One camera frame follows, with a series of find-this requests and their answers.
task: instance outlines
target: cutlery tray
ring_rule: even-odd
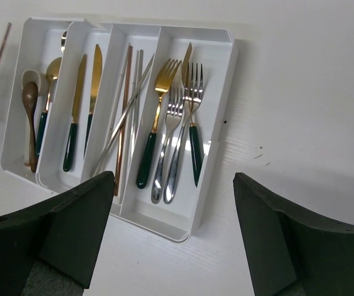
[[[65,31],[67,31],[67,39],[64,53],[62,53],[60,41]],[[191,145],[187,129],[181,144],[183,151],[181,151],[179,160],[175,199],[169,205],[164,204],[163,200],[155,205],[151,202],[150,192],[162,141],[165,138],[165,113],[168,95],[164,97],[162,103],[157,141],[147,187],[145,189],[136,187],[139,164],[158,104],[154,85],[158,72],[167,59],[184,59],[189,42],[193,45],[191,62],[203,64],[204,70],[203,103],[194,114],[200,142],[203,143],[202,171],[198,186],[195,187]],[[103,70],[84,156],[96,44],[100,46],[102,51]],[[140,92],[139,128],[136,145],[131,152],[131,163],[127,165],[125,162],[123,164],[126,173],[124,176],[125,185],[120,191],[121,196],[114,198],[110,214],[172,242],[182,243],[200,225],[212,179],[218,150],[218,136],[237,60],[237,47],[228,30],[135,23],[100,23],[95,26],[80,18],[29,18],[23,26],[2,148],[1,166],[4,171],[22,181],[56,194],[67,191],[89,179],[106,145],[113,102],[129,44],[133,46],[131,82],[134,76],[137,50],[144,50],[143,71],[153,55],[154,62]],[[78,67],[83,54],[87,54],[88,60],[78,120],[76,152],[72,169],[64,172],[62,165],[72,122],[71,114]],[[51,61],[58,57],[62,57],[59,77],[48,112],[37,171],[32,173],[24,165],[25,131],[28,119],[22,104],[22,73],[26,69],[45,73]],[[180,70],[177,72],[173,86],[182,87]],[[46,99],[46,96],[38,98],[35,112],[36,133]],[[122,99],[118,98],[118,100],[115,122],[120,118],[122,110]],[[171,145],[166,153],[164,179],[180,127],[181,124],[175,130],[171,138]],[[105,163],[105,170],[115,171],[117,146],[118,141],[115,141]]]

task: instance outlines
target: gold knife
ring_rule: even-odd
[[[86,151],[86,145],[88,143],[89,131],[91,130],[92,117],[93,117],[93,112],[95,110],[97,93],[99,92],[99,85],[101,83],[102,67],[103,67],[102,51],[100,46],[97,44],[95,48],[95,57],[93,61],[91,103],[89,104],[89,115],[88,115],[88,124],[86,127],[84,155]]]
[[[84,77],[86,68],[86,54],[84,54],[81,59],[80,68],[78,69],[78,77],[76,84],[76,93],[74,95],[72,117],[73,121],[70,125],[70,132],[68,134],[66,152],[64,158],[64,171],[70,171],[73,166],[74,152],[76,147],[77,139],[77,128],[78,128],[78,115],[80,113],[81,97],[83,94]]]

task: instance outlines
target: tabletop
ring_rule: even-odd
[[[202,22],[230,28],[239,48],[200,229],[175,245],[110,217],[85,295],[253,295],[233,196],[239,171],[354,224],[354,1],[0,0],[0,42],[13,23],[0,67],[0,154],[22,25],[49,13]],[[48,197],[0,166],[0,215]]]

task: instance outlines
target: brown spoon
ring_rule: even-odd
[[[36,134],[35,134],[35,110],[39,91],[34,82],[27,83],[22,89],[22,102],[27,112],[30,125],[30,170],[36,172],[38,158],[36,156]]]

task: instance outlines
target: green handle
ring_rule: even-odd
[[[64,171],[70,171],[73,166],[74,151],[76,149],[77,127],[78,125],[74,122],[70,125],[70,132],[68,134],[64,159]]]
[[[150,133],[147,139],[146,148],[144,149],[144,153],[142,154],[139,173],[136,179],[136,185],[140,189],[144,189],[148,182],[156,138],[157,138],[157,134]]]
[[[199,133],[196,126],[189,127],[189,139],[191,142],[192,167],[194,169],[195,185],[199,182],[200,171],[202,170],[201,146],[199,144]]]
[[[36,156],[40,156],[41,144],[43,143],[44,130],[46,129],[48,112],[43,112],[40,117],[39,130],[37,132]]]
[[[88,124],[86,125],[86,137],[85,137],[84,155],[85,155],[85,152],[86,152],[86,144],[88,143],[89,132],[91,130],[92,117],[93,117],[93,114],[90,113],[88,115]]]

